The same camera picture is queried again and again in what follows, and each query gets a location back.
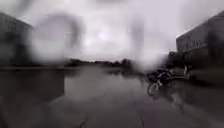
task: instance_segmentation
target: bicycle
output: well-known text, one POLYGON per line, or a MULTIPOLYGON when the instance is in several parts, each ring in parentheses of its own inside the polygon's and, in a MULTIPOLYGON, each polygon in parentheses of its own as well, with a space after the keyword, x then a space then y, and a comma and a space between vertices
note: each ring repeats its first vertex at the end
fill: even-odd
POLYGON ((185 77, 171 77, 171 78, 169 78, 166 85, 159 82, 159 80, 157 80, 157 81, 154 80, 152 82, 152 84, 149 84, 149 86, 147 88, 148 96, 152 97, 153 99, 157 99, 159 97, 160 88, 161 87, 163 87, 163 88, 172 87, 173 86, 173 83, 172 83, 173 80, 186 80, 186 78, 185 77))

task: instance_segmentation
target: cyclist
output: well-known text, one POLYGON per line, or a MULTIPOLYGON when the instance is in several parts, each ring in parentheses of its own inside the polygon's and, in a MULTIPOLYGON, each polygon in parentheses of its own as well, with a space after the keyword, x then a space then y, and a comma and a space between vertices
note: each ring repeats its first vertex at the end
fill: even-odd
POLYGON ((157 82, 160 86, 167 85, 171 79, 172 72, 170 70, 164 70, 158 75, 157 82))

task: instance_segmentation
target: wet pavement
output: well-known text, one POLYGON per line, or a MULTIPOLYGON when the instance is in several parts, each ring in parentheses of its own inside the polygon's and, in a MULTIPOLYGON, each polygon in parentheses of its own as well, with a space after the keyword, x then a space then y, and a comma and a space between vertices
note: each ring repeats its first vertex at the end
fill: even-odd
POLYGON ((153 99, 146 81, 105 70, 1 71, 0 128, 224 127, 222 88, 174 81, 153 99))

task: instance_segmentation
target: building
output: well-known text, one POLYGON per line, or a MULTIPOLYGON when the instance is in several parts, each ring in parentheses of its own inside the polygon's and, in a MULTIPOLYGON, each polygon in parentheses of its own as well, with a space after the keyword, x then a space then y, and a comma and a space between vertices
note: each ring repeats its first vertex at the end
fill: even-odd
POLYGON ((0 65, 28 63, 26 44, 32 27, 4 13, 0 13, 0 65))
POLYGON ((224 12, 176 39, 177 52, 195 66, 224 64, 224 12))

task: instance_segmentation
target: overcast sky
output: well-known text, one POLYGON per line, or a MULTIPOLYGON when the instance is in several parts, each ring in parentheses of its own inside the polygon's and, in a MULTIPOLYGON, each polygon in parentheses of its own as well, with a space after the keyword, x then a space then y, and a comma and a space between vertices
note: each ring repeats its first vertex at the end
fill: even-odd
MULTIPOLYGON (((18 0, 5 0, 5 2, 1 0, 0 6, 6 13, 36 27, 36 31, 38 30, 36 33, 39 33, 40 23, 52 14, 64 13, 79 22, 81 39, 76 40, 74 48, 70 47, 69 50, 60 49, 64 48, 60 43, 68 42, 64 36, 61 40, 52 39, 55 43, 51 42, 51 37, 54 36, 49 36, 47 40, 42 37, 34 39, 34 43, 42 42, 42 45, 38 45, 39 51, 36 50, 42 53, 42 56, 46 56, 48 52, 48 55, 57 56, 66 52, 67 56, 85 60, 114 61, 132 58, 143 65, 155 64, 164 54, 175 51, 176 37, 224 8, 223 0, 20 1, 19 3, 18 0)), ((57 30, 60 30, 57 33, 59 35, 71 31, 60 23, 55 27, 50 29, 52 25, 48 24, 42 27, 45 30, 41 29, 41 31, 46 31, 48 35, 55 34, 52 31, 57 30)))

